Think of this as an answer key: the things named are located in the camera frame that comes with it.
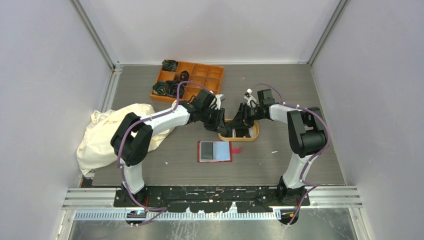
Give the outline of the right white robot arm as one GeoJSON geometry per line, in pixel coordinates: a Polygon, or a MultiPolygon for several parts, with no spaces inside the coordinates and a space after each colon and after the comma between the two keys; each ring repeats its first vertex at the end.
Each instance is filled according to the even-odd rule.
{"type": "Polygon", "coordinates": [[[322,112],[318,107],[303,108],[277,103],[269,88],[259,90],[257,97],[253,97],[252,90],[248,89],[244,98],[246,101],[239,105],[235,117],[226,122],[226,134],[248,133],[256,121],[263,119],[287,125],[292,155],[287,170],[280,177],[275,196],[281,204],[291,205],[306,193],[305,177],[313,161],[331,142],[322,112]]]}

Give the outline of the red card holder wallet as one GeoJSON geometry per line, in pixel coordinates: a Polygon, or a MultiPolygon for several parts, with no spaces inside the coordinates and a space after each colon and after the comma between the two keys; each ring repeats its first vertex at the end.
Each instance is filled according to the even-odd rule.
{"type": "Polygon", "coordinates": [[[239,154],[242,147],[233,148],[229,141],[205,141],[213,142],[213,160],[200,161],[200,142],[197,143],[197,162],[198,163],[227,163],[233,161],[233,155],[239,154]]]}

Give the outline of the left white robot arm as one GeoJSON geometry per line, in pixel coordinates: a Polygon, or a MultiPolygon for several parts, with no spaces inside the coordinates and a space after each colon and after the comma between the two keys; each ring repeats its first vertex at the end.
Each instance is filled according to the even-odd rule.
{"type": "Polygon", "coordinates": [[[128,113],[110,140],[121,171],[126,200],[135,207],[147,206],[146,184],[142,161],[147,156],[151,140],[159,133],[190,123],[202,122],[206,130],[225,134],[223,94],[202,89],[192,100],[177,101],[175,106],[144,117],[128,113]]]}

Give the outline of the tan oval tray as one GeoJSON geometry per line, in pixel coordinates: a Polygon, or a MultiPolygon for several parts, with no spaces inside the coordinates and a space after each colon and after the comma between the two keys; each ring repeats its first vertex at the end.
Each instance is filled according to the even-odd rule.
{"type": "Polygon", "coordinates": [[[253,142],[259,135],[259,124],[257,121],[253,122],[253,125],[246,125],[241,120],[236,120],[233,123],[233,119],[226,118],[224,120],[226,127],[231,127],[227,130],[226,134],[222,135],[218,133],[218,138],[226,142],[253,142]]]}

